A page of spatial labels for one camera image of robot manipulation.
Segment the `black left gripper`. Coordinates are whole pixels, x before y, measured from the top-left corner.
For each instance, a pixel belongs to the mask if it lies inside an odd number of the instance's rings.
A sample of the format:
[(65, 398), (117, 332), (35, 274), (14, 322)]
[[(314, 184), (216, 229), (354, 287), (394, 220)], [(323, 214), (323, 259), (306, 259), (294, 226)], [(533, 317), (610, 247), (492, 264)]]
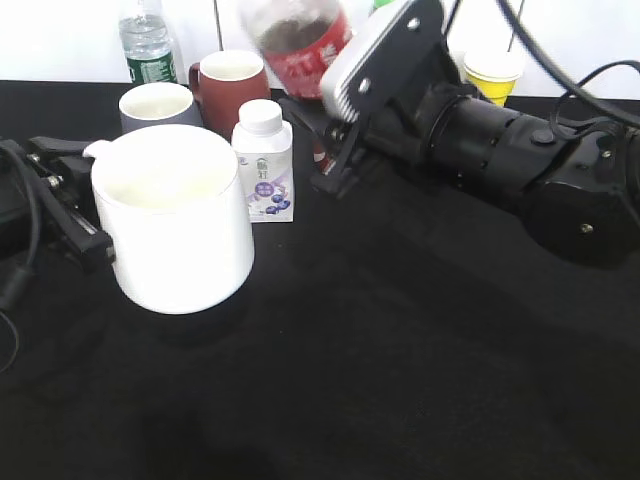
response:
[[(94, 158), (84, 155), (90, 143), (37, 136), (27, 145), (26, 159), (15, 141), (1, 141), (1, 258), (19, 252), (26, 253), (26, 260), (36, 258), (38, 195), (48, 244), (85, 273), (110, 267), (114, 245), (96, 210)], [(36, 189), (28, 165), (41, 183)]]

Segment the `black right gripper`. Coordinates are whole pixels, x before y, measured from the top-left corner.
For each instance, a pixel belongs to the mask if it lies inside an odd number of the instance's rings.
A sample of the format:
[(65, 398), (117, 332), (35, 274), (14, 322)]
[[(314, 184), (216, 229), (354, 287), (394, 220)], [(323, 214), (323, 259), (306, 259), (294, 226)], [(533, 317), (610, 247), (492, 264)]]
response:
[(448, 45), (429, 50), (398, 93), (377, 112), (362, 115), (353, 124), (330, 118), (319, 102), (291, 97), (278, 100), (296, 127), (333, 159), (327, 173), (311, 178), (315, 189), (342, 198), (357, 182), (366, 149), (409, 165), (421, 165), (445, 120), (463, 99), (463, 85)]

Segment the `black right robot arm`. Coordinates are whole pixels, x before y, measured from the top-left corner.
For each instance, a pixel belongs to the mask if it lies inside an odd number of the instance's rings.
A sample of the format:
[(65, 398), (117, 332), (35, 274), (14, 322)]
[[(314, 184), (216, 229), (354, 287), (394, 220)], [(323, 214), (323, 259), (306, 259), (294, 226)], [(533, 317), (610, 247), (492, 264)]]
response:
[(496, 106), (463, 84), (444, 43), (422, 56), (381, 109), (353, 124), (315, 102), (286, 116), (334, 156), (314, 186), (341, 196), (375, 173), (430, 192), (448, 185), (518, 217), (553, 255), (611, 269), (639, 251), (639, 134), (602, 119), (571, 139), (541, 118)]

